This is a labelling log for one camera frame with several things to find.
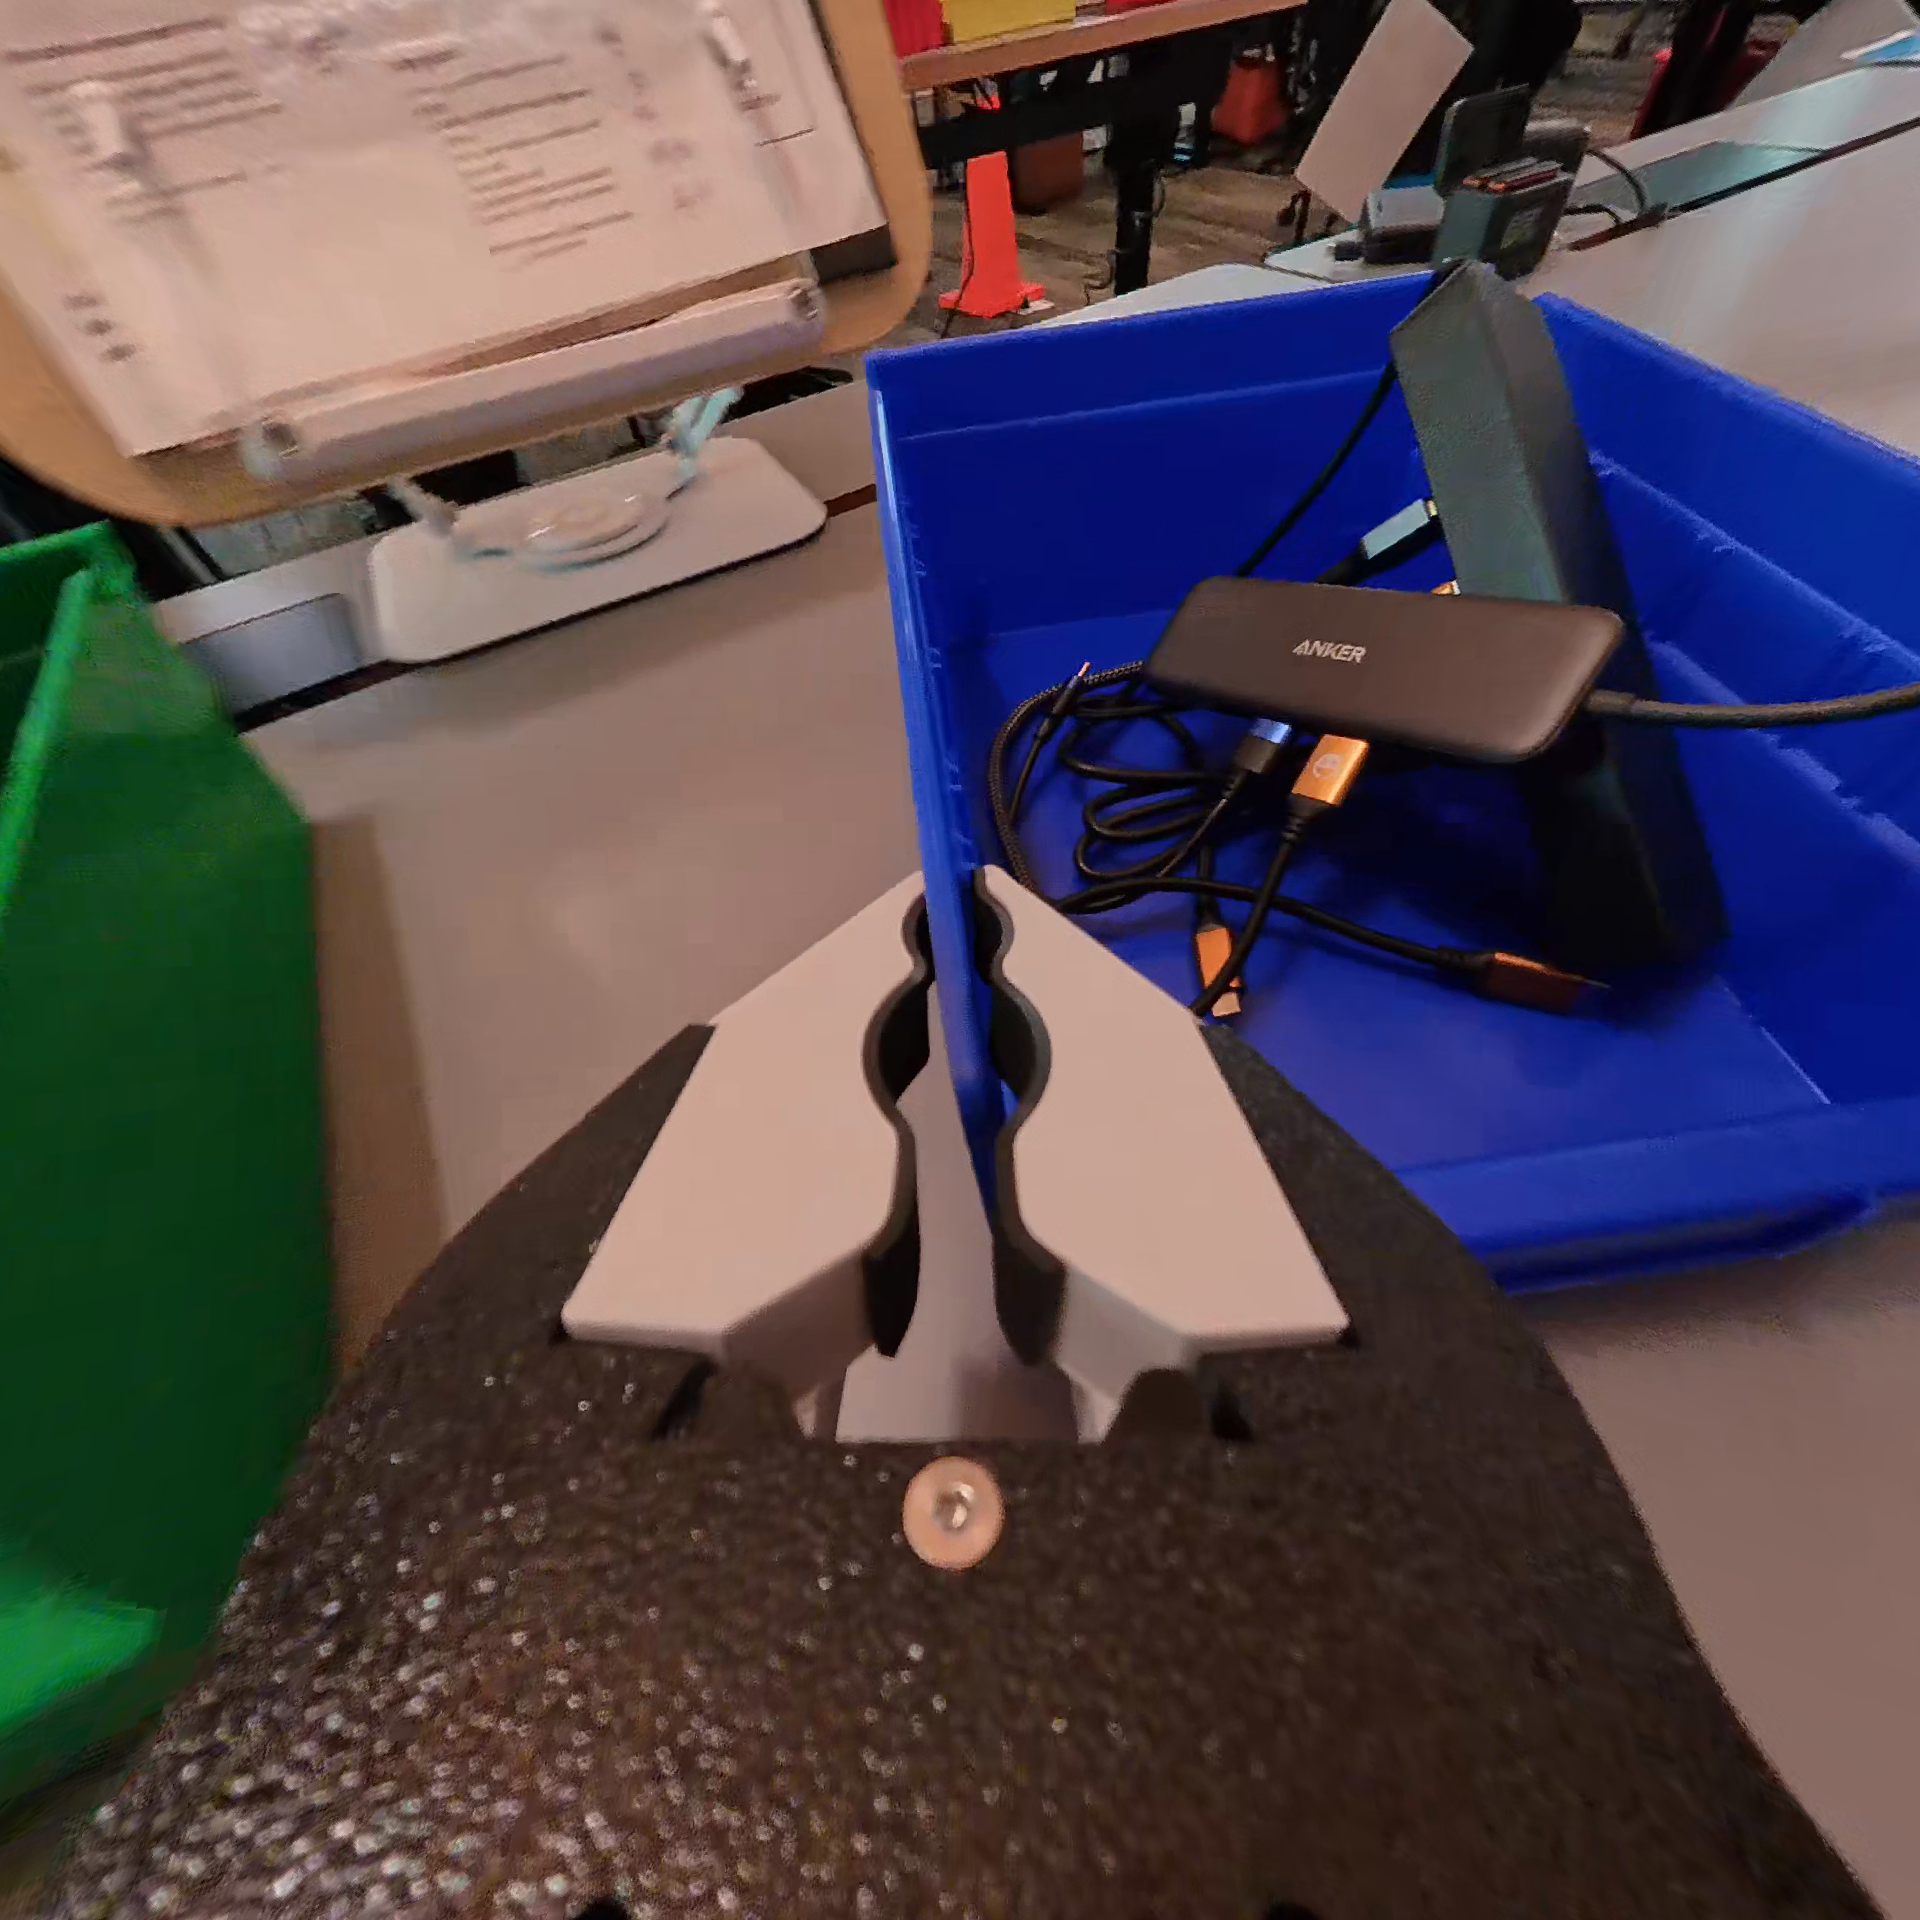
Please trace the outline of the battery charger dock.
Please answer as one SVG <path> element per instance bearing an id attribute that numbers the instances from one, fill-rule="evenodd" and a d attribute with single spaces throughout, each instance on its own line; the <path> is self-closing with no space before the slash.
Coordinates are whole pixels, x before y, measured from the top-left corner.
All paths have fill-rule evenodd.
<path id="1" fill-rule="evenodd" d="M 1531 127 L 1531 104 L 1531 88 L 1498 87 L 1448 109 L 1434 173 L 1434 272 L 1478 259 L 1518 280 L 1547 254 L 1592 133 L 1565 117 Z"/>

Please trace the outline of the wooden background desk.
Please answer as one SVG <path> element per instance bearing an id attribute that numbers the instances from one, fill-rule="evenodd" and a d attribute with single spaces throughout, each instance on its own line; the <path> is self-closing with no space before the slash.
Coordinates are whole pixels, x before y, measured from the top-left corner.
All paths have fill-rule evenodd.
<path id="1" fill-rule="evenodd" d="M 1180 109 L 1214 103 L 1244 25 L 1297 8 L 1297 1 L 1146 5 L 912 54 L 898 66 L 908 97 L 974 82 L 995 83 L 997 97 L 995 107 L 970 107 L 921 127 L 921 160 L 941 170 L 1107 127 L 1117 147 L 1110 288 L 1141 293 Z"/>

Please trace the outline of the blue plastic bin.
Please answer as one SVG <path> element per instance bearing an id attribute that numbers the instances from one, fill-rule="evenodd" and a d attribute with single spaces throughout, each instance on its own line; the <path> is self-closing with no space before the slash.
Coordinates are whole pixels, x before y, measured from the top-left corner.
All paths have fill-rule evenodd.
<path id="1" fill-rule="evenodd" d="M 1012 706 L 1141 658 L 1350 426 L 1405 278 L 870 359 L 877 514 L 952 1080 L 1004 1089 L 971 967 Z M 1560 295 L 1544 315 L 1659 687 L 1787 704 L 1915 679 L 1915 451 Z M 1268 929 L 1232 1035 L 1510 1289 L 1793 1249 L 1915 1209 L 1915 715 L 1676 746 L 1725 905 L 1694 970 L 1544 1015 Z"/>

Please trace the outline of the dark green power bank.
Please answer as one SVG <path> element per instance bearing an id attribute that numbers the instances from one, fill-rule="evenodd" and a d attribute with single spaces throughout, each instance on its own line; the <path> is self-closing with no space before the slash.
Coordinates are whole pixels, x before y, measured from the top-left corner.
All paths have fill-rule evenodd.
<path id="1" fill-rule="evenodd" d="M 1392 329 L 1390 357 L 1462 592 L 1617 617 L 1598 690 L 1658 679 L 1613 523 L 1541 307 L 1453 262 Z M 1725 914 L 1682 754 L 1667 730 L 1576 707 L 1521 766 L 1549 950 L 1585 975 L 1700 962 Z"/>

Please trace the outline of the green plastic bin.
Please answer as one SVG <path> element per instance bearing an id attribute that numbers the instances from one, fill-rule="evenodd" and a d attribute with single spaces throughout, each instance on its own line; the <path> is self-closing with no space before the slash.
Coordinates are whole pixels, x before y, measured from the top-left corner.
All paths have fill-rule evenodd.
<path id="1" fill-rule="evenodd" d="M 110 526 L 3 559 L 3 1791 L 173 1693 L 332 1367 L 308 827 Z"/>

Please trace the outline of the black usb hub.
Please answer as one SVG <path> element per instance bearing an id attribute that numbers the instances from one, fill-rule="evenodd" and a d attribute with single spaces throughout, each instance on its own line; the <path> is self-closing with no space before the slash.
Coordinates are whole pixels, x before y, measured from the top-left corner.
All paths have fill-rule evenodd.
<path id="1" fill-rule="evenodd" d="M 1605 607 L 1214 578 L 1178 605 L 1144 677 L 1214 712 L 1518 763 L 1569 728 L 1624 634 Z"/>

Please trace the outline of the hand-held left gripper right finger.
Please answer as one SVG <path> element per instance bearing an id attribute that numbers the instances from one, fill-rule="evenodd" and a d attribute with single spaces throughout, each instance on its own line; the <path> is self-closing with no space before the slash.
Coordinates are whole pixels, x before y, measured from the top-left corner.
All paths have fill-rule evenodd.
<path id="1" fill-rule="evenodd" d="M 984 865 L 998 1328 L 1082 1432 L 1147 1375 L 1340 1341 L 1350 1315 L 1204 1025 L 1078 923 Z"/>

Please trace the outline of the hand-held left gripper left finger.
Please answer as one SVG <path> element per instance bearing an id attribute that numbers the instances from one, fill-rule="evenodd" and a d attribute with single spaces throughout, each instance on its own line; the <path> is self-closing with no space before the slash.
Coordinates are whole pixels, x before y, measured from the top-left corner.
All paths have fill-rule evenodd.
<path id="1" fill-rule="evenodd" d="M 897 1354 L 918 1301 L 901 1097 L 929 1065 L 931 982 L 908 874 L 712 1018 L 563 1306 L 568 1336 L 691 1353 L 834 1426 L 848 1368 Z"/>

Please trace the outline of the orange traffic cone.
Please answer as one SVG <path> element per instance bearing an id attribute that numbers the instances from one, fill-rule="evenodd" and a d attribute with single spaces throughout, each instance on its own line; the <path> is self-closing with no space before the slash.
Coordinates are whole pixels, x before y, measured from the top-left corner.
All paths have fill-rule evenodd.
<path id="1" fill-rule="evenodd" d="M 1044 289 L 1019 270 L 1018 217 L 1005 150 L 966 162 L 962 262 L 955 289 L 941 295 L 945 323 L 955 320 L 1009 320 L 1044 299 Z"/>

